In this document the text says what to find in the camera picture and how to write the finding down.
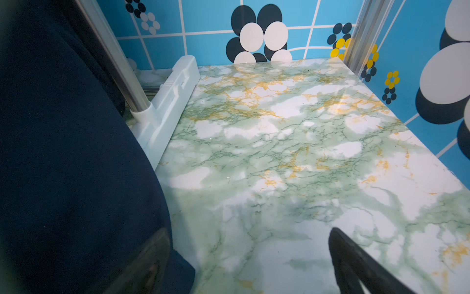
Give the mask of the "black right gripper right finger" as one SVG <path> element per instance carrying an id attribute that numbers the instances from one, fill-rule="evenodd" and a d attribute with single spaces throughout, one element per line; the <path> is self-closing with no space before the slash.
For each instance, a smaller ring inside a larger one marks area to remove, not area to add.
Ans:
<path id="1" fill-rule="evenodd" d="M 414 291 L 382 267 L 342 230 L 328 239 L 335 279 L 342 294 L 412 294 Z"/>

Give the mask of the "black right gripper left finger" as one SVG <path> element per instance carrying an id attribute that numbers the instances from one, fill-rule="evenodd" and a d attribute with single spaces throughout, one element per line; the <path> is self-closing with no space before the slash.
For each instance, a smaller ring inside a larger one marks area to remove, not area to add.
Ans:
<path id="1" fill-rule="evenodd" d="M 158 294 L 170 257 L 168 230 L 159 229 L 121 267 L 90 288 L 89 294 Z"/>

